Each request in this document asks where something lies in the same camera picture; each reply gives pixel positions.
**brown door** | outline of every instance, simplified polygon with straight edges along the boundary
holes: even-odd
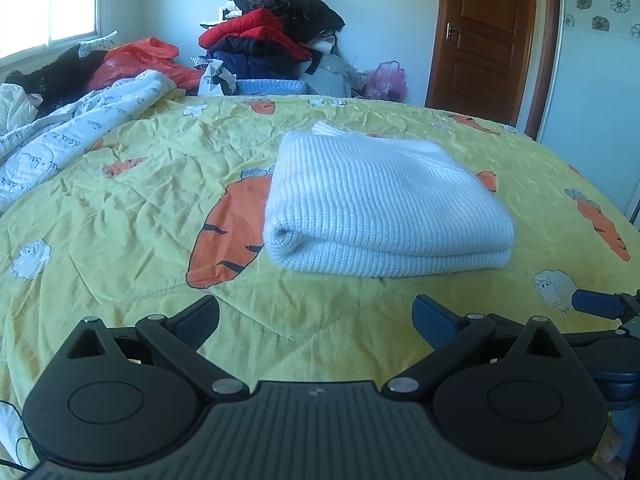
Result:
[[[536,0],[440,0],[427,106],[518,119]]]

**window frame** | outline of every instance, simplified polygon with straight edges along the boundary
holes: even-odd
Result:
[[[15,66],[34,61],[41,56],[56,56],[79,43],[80,41],[96,40],[101,37],[100,29],[100,0],[95,0],[95,30],[90,34],[79,34],[71,38],[51,41],[49,44],[33,46],[8,56],[0,57],[0,72],[12,70]]]

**blue basket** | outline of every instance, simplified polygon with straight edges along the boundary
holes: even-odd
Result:
[[[236,85],[236,95],[315,94],[307,83],[288,79],[239,79]]]

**red plastic bag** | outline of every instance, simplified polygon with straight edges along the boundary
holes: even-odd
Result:
[[[146,38],[110,50],[87,85],[88,90],[107,88],[119,79],[135,77],[145,70],[158,70],[178,88],[196,88],[203,72],[176,65],[170,60],[180,54],[175,45],[158,38]]]
[[[404,70],[397,61],[381,63],[364,87],[367,99],[402,102],[406,97]]]

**yellow bedspread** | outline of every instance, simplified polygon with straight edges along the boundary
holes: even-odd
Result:
[[[279,269],[260,251],[268,170],[283,134],[317,121],[442,145],[513,216],[508,266],[406,279]],[[573,311],[576,288],[634,292],[638,276],[638,232],[575,170],[498,124],[363,100],[162,100],[0,218],[0,427],[19,426],[34,382],[87,315],[132,326],[211,293],[221,321],[201,352],[251,386],[381,384],[430,352],[412,327],[417,294],[582,332],[618,323]],[[33,465],[19,428],[2,431],[4,458]]]

